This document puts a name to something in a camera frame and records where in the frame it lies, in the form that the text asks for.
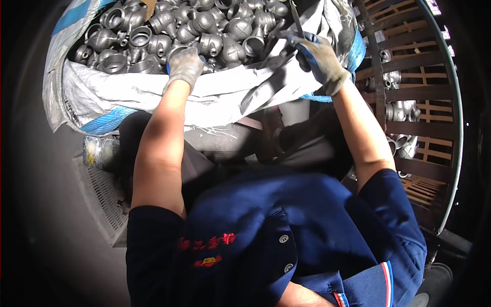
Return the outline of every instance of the fan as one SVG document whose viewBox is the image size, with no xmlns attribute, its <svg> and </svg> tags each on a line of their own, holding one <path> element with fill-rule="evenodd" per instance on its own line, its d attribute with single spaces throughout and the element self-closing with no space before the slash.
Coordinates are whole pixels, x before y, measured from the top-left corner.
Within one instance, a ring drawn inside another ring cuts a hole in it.
<svg viewBox="0 0 491 307">
<path fill-rule="evenodd" d="M 453 274 L 443 263 L 433 263 L 425 266 L 423 283 L 408 307 L 434 307 L 452 284 Z"/>
</svg>

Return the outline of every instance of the gray work glove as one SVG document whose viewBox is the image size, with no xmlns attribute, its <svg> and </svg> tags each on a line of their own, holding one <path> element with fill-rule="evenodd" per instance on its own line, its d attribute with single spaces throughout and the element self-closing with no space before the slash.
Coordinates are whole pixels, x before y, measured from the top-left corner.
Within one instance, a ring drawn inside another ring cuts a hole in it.
<svg viewBox="0 0 491 307">
<path fill-rule="evenodd" d="M 198 56 L 198 44 L 194 43 L 191 47 L 180 51 L 178 54 L 170 58 L 167 63 L 167 73 L 169 81 L 164 87 L 163 93 L 174 80 L 186 81 L 191 87 L 189 94 L 192 93 L 196 79 L 203 72 L 204 62 Z"/>
<path fill-rule="evenodd" d="M 300 64 L 306 64 L 312 70 L 315 79 L 322 83 L 326 95 L 337 94 L 351 74 L 339 63 L 336 53 L 326 38 L 305 32 L 305 39 L 296 32 L 283 31 L 281 36 L 287 38 L 302 56 L 297 56 Z"/>
</svg>

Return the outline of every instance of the navy blue shirt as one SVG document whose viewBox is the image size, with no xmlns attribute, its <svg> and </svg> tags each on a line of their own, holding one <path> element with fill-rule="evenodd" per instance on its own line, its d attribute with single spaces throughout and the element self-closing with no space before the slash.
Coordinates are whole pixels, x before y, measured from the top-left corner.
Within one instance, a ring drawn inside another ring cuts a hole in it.
<svg viewBox="0 0 491 307">
<path fill-rule="evenodd" d="M 396 172 L 353 195 L 322 174 L 248 172 L 203 193 L 188 218 L 131 210 L 133 306 L 274 306 L 288 282 L 339 306 L 407 306 L 426 244 Z"/>
</svg>

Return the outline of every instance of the wooden crate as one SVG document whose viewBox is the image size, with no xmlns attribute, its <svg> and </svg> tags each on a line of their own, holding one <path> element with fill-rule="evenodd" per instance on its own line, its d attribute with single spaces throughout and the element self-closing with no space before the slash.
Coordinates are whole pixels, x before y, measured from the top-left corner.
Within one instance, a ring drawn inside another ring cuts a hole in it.
<svg viewBox="0 0 491 307">
<path fill-rule="evenodd" d="M 386 133 L 416 135 L 419 148 L 413 160 L 396 157 L 397 170 L 412 174 L 402 179 L 408 198 L 418 206 L 441 212 L 435 233 L 446 223 L 460 174 L 463 119 L 454 63 L 428 7 L 422 0 L 356 0 L 357 17 L 365 29 L 367 55 L 389 50 L 391 61 L 373 56 L 371 67 L 356 72 L 356 81 L 374 77 L 376 91 L 362 93 Z M 376 42 L 381 30 L 385 41 Z M 383 74 L 399 70 L 400 88 L 385 90 Z M 420 122 L 385 121 L 385 104 L 416 100 Z"/>
</svg>

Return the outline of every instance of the cardboard piece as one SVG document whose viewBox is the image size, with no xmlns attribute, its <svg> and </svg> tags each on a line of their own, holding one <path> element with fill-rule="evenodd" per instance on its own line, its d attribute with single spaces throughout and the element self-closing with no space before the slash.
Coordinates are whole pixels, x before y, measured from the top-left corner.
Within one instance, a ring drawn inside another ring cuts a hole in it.
<svg viewBox="0 0 491 307">
<path fill-rule="evenodd" d="M 155 3 L 157 3 L 157 0 L 141 0 L 141 1 L 147 5 L 147 17 L 145 18 L 145 21 L 147 21 L 150 19 L 150 17 L 153 16 L 153 12 L 155 10 Z"/>
</svg>

